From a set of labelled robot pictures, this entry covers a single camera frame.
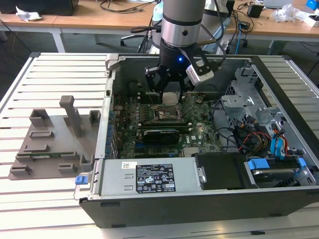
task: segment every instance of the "circuit board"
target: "circuit board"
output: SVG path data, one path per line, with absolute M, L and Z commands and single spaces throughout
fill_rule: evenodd
M 173 106 L 142 104 L 138 97 L 120 102 L 115 97 L 117 132 L 121 135 L 118 158 L 190 157 L 197 152 L 221 151 L 209 120 L 210 103 L 200 93 L 188 93 Z M 146 134 L 159 131 L 173 133 L 174 139 L 166 135 L 162 141 L 147 144 Z

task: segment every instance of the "power supply label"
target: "power supply label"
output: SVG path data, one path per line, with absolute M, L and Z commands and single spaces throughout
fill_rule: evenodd
M 136 165 L 138 193 L 176 192 L 172 164 Z

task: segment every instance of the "motherboard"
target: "motherboard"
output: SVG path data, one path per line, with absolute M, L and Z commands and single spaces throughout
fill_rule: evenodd
M 221 151 L 210 120 L 211 100 L 187 93 L 178 104 L 156 104 L 142 92 L 136 97 L 114 95 L 118 158 L 191 157 Z

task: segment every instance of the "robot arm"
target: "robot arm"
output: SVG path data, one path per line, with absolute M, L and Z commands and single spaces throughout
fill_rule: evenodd
M 181 100 L 182 93 L 211 79 L 218 64 L 208 62 L 196 43 L 205 0 L 163 0 L 163 3 L 159 64 L 146 68 L 146 79 L 149 88 L 160 94 L 160 99 L 169 82 L 179 82 Z M 154 83 L 156 73 L 160 76 L 157 84 Z

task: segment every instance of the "gray carpet floor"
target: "gray carpet floor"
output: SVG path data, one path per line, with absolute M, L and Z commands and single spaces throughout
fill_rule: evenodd
M 7 32 L 8 41 L 0 42 L 0 99 L 6 93 L 11 83 L 19 73 L 23 63 L 29 56 L 29 51 L 17 40 L 14 35 Z M 57 52 L 53 37 L 50 33 L 19 32 L 18 37 L 34 52 Z M 73 53 L 136 53 L 141 38 L 128 40 L 127 46 L 120 46 L 121 35 L 100 35 L 101 44 L 95 44 L 92 34 L 64 34 L 65 48 Z M 249 40 L 247 48 L 240 47 L 239 54 L 266 55 L 270 41 Z M 299 42 L 288 42 L 282 54 L 289 55 L 294 62 L 307 74 L 312 66 L 319 60 L 318 46 L 306 46 Z M 230 54 L 235 52 L 235 46 L 230 47 Z M 310 75 L 310 79 L 319 84 L 319 64 Z

